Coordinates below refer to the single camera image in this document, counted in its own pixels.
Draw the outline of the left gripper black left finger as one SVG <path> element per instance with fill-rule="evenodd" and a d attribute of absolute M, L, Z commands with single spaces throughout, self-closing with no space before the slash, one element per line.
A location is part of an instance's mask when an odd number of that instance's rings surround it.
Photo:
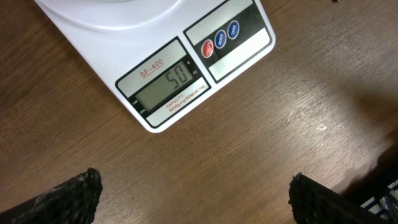
<path fill-rule="evenodd" d="M 1 212 L 3 224 L 90 224 L 103 190 L 101 174 L 92 167 L 64 183 Z"/>

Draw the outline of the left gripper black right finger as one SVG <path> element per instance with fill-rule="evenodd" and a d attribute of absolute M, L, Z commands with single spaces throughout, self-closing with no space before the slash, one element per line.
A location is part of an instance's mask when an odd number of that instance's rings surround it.
<path fill-rule="evenodd" d="M 301 173 L 290 182 L 289 205 L 298 224 L 388 223 Z"/>

